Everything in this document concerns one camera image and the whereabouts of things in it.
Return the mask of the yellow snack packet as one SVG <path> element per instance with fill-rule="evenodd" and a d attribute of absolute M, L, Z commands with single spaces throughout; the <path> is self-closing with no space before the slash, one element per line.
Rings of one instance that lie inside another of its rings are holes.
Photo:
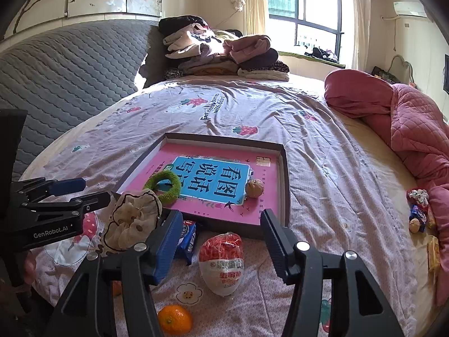
<path fill-rule="evenodd" d="M 436 236 L 428 235 L 427 239 L 427 257 L 429 272 L 435 273 L 440 268 L 440 247 Z"/>

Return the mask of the white red toy egg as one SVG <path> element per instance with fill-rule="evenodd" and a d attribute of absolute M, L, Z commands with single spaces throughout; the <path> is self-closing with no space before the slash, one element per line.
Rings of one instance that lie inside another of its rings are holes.
<path fill-rule="evenodd" d="M 200 247 L 200 273 L 207 287 L 218 296 L 234 293 L 244 273 L 241 237 L 235 233 L 213 236 Z"/>

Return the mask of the pile of folded clothes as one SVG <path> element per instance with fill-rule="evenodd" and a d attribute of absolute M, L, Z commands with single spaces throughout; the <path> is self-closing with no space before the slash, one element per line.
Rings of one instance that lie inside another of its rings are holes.
<path fill-rule="evenodd" d="M 166 79 L 187 75 L 237 75 L 243 78 L 288 81 L 289 67 L 279 60 L 267 35 L 241 35 L 213 30 L 195 15 L 159 21 L 168 69 Z"/>

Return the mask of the pink quilted blanket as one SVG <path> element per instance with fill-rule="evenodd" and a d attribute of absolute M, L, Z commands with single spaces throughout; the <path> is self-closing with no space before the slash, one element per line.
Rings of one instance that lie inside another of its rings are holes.
<path fill-rule="evenodd" d="M 428 192 L 440 247 L 436 303 L 448 300 L 448 125 L 435 101 L 404 84 L 391 85 L 367 73 L 340 69 L 324 80 L 328 106 L 361 119 L 403 161 Z"/>

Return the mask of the heart shaped chair back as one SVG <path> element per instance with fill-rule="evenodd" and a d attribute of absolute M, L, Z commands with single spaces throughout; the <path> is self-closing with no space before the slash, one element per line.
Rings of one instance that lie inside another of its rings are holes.
<path fill-rule="evenodd" d="M 395 55 L 392 58 L 390 67 L 387 72 L 390 75 L 394 76 L 399 81 L 399 83 L 403 83 L 405 85 L 415 83 L 412 65 L 409 62 L 405 61 L 405 59 L 403 59 L 403 57 L 400 55 Z"/>

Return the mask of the window with dark frame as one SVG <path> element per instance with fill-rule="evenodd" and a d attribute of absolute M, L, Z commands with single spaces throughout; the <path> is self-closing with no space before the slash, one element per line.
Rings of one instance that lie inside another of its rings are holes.
<path fill-rule="evenodd" d="M 269 20 L 265 32 L 274 47 L 284 52 L 309 53 L 313 49 L 340 57 L 342 0 L 267 0 Z"/>

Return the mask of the grey quilted headboard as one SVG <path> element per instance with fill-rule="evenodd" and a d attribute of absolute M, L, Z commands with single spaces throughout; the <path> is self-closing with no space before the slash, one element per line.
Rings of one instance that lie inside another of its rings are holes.
<path fill-rule="evenodd" d="M 162 40 L 154 21 L 104 20 L 45 31 L 1 52 L 1 108 L 28 113 L 14 179 L 68 130 L 162 81 Z"/>

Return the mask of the blue cookie packet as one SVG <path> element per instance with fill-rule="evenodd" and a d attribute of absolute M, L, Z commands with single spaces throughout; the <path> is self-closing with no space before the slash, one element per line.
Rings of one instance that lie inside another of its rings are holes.
<path fill-rule="evenodd" d="M 183 229 L 174 254 L 176 259 L 184 259 L 186 265 L 192 264 L 193 250 L 196 242 L 196 222 L 184 221 Z"/>

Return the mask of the strawberry print bed cover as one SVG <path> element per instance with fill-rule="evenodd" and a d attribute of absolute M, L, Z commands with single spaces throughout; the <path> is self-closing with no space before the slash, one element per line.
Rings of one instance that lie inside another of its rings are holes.
<path fill-rule="evenodd" d="M 411 241 L 384 181 L 320 91 L 235 78 L 185 78 L 153 85 L 89 119 L 87 132 L 30 177 L 83 177 L 87 191 L 114 186 L 132 163 L 166 132 L 249 138 L 282 144 L 291 196 L 289 226 L 300 240 L 339 254 L 355 250 L 369 268 L 405 336 L 416 331 L 416 273 Z M 99 236 L 39 248 L 33 287 L 56 305 Z M 244 239 L 243 280 L 229 297 L 213 294 L 198 265 L 178 260 L 152 290 L 157 309 L 177 302 L 180 287 L 202 296 L 187 305 L 188 336 L 281 336 L 292 287 L 276 276 L 263 241 Z"/>

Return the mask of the brown walnut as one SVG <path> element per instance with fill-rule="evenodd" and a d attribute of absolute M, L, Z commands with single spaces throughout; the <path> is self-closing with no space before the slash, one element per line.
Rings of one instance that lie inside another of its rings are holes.
<path fill-rule="evenodd" d="M 257 199 L 264 193 L 264 183 L 261 179 L 250 179 L 245 185 L 245 192 L 249 198 Z"/>

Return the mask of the cream fabric scrunchie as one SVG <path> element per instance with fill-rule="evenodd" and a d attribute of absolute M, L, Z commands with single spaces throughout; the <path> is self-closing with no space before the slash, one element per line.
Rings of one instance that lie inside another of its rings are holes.
<path fill-rule="evenodd" d="M 150 189 L 123 192 L 101 236 L 106 252 L 120 253 L 147 240 L 157 227 L 162 204 Z"/>

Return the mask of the white air conditioner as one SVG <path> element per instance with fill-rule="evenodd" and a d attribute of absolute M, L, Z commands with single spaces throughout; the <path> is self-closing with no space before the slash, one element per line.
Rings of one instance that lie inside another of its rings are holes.
<path fill-rule="evenodd" d="M 393 9 L 398 16 L 428 17 L 421 2 L 397 1 L 393 3 Z"/>

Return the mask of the black flat television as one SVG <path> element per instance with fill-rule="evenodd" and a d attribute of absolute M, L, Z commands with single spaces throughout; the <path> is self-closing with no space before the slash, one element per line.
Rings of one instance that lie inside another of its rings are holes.
<path fill-rule="evenodd" d="M 449 56 L 445 54 L 443 90 L 449 94 Z"/>

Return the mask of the orange mandarin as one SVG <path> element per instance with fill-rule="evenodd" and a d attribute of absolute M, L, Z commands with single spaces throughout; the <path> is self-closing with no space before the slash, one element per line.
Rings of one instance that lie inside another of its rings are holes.
<path fill-rule="evenodd" d="M 171 336 L 181 336 L 193 328 L 191 313 L 181 305 L 172 304 L 163 307 L 157 314 L 157 319 L 164 333 Z"/>
<path fill-rule="evenodd" d="M 122 282 L 113 281 L 112 286 L 113 286 L 113 296 L 114 297 L 120 296 L 122 294 Z"/>

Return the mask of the small colourful toy figure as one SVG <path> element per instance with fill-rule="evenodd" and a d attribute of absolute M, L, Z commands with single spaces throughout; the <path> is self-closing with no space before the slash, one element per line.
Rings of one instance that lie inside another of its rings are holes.
<path fill-rule="evenodd" d="M 424 233 L 436 227 L 435 217 L 426 190 L 414 188 L 406 193 L 410 207 L 409 231 L 412 234 Z"/>

